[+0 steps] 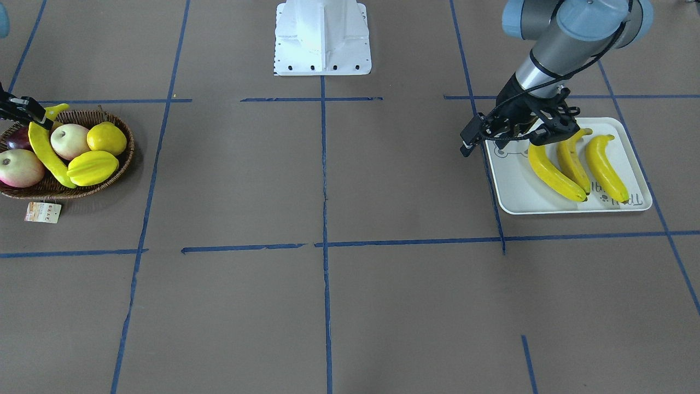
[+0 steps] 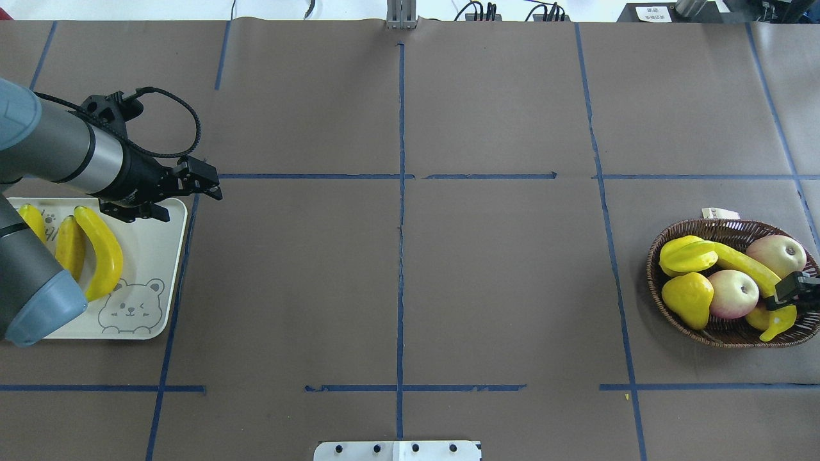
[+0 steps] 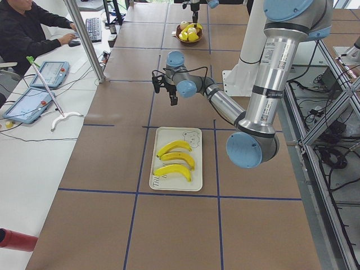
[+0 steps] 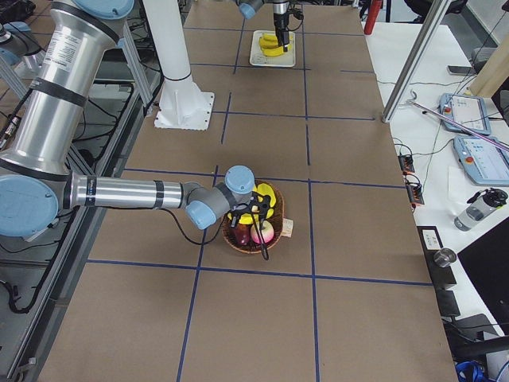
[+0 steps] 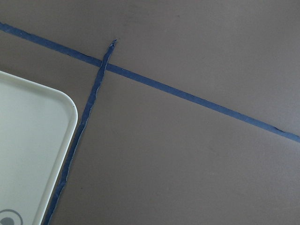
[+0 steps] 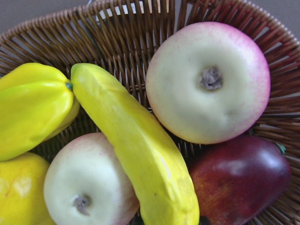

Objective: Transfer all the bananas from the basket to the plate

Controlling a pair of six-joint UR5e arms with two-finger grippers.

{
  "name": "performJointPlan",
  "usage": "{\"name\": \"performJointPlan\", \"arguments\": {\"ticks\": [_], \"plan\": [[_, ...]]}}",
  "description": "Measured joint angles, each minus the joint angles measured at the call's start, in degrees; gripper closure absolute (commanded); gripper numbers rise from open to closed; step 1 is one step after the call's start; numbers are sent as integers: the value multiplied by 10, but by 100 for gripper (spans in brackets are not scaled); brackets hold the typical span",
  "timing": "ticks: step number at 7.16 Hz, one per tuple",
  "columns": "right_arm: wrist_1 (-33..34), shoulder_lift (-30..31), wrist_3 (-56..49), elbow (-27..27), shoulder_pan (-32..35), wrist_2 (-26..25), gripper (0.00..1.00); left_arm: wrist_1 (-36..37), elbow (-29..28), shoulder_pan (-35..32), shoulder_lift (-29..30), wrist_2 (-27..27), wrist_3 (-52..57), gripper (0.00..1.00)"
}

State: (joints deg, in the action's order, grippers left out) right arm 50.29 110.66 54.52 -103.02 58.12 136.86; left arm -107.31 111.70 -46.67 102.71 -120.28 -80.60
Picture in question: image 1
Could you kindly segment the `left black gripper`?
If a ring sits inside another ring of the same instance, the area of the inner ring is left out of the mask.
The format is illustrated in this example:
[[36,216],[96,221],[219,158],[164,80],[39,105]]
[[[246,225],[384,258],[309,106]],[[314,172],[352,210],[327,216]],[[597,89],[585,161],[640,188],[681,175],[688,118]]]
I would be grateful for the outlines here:
[[541,100],[553,97],[553,78],[536,74],[523,81],[513,74],[505,87],[498,93],[497,105],[492,117],[478,112],[460,132],[462,156],[469,157],[473,150],[487,139],[492,127],[492,140],[496,143],[510,143],[529,140],[535,146],[551,144],[552,132],[542,127]]

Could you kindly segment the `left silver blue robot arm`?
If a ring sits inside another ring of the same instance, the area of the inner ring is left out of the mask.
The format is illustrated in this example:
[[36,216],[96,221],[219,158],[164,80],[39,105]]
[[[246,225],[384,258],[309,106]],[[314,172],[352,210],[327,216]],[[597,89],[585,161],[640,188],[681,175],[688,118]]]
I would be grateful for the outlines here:
[[507,2],[503,31],[534,44],[495,107],[476,114],[460,133],[462,154],[468,157],[486,141],[503,148],[512,141],[544,146],[571,138],[580,129],[580,110],[567,105],[564,83],[605,53],[639,40],[653,20],[650,1]]

